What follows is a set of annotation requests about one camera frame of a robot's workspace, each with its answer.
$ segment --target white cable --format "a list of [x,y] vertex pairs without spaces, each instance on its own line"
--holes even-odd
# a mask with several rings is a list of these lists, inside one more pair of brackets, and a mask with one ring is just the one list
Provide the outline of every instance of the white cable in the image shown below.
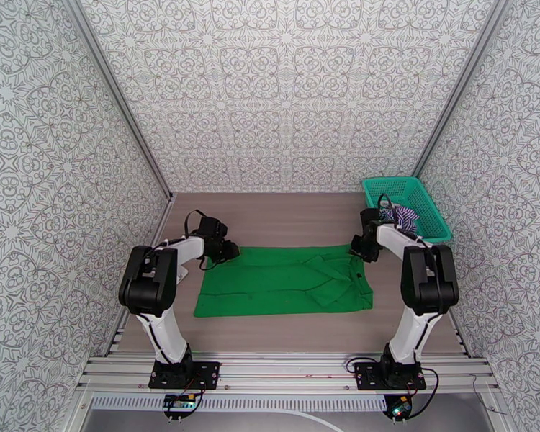
[[300,411],[297,411],[297,410],[282,410],[282,409],[277,409],[277,410],[272,410],[272,411],[270,411],[270,412],[278,413],[278,414],[298,415],[299,417],[307,418],[308,420],[312,420],[312,421],[315,421],[316,423],[319,423],[319,424],[321,424],[321,425],[324,425],[324,426],[326,426],[327,428],[330,428],[330,429],[332,429],[332,430],[335,431],[335,432],[344,432],[344,431],[343,431],[342,429],[340,429],[338,426],[335,426],[335,425],[333,425],[332,423],[329,423],[328,421],[323,420],[322,418],[315,417],[314,415],[310,415],[310,414],[307,414],[307,413],[301,413]]

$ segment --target patterned cloth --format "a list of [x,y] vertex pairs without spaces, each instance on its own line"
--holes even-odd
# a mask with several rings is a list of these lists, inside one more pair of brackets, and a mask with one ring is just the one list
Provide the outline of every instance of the patterned cloth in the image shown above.
[[398,225],[404,231],[416,233],[416,220],[419,216],[414,210],[402,205],[395,205],[393,210],[387,208],[380,209],[380,217],[383,220],[394,222],[394,214],[396,214]]

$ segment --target black mounting plate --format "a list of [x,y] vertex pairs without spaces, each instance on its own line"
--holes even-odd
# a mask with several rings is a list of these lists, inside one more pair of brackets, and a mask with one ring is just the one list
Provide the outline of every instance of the black mounting plate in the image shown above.
[[382,365],[379,362],[354,362],[354,376],[356,386],[360,391],[402,390],[407,387],[411,390],[425,390],[426,381],[422,373],[404,376],[404,380],[395,385],[382,377]]
[[171,365],[155,361],[148,388],[160,390],[215,390],[220,375],[220,362],[194,361],[192,381],[188,380],[179,369],[172,371]]

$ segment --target laundry basket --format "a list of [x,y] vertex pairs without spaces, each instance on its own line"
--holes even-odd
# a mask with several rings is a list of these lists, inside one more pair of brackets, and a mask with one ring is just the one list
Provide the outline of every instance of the laundry basket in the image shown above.
[[385,176],[369,178],[362,182],[366,191],[366,205],[376,207],[381,194],[386,194],[396,204],[409,207],[420,216],[416,221],[417,234],[430,243],[446,242],[452,239],[452,232],[440,215],[438,208],[422,185],[414,176]]

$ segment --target teal basket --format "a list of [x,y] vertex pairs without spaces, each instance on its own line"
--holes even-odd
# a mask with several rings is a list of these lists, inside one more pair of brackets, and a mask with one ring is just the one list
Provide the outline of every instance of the teal basket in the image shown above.
[[414,176],[385,176],[366,179],[362,185],[368,207],[376,207],[380,195],[386,194],[392,202],[418,213],[420,219],[416,221],[416,233],[424,240],[440,243],[452,239],[450,228],[419,179]]

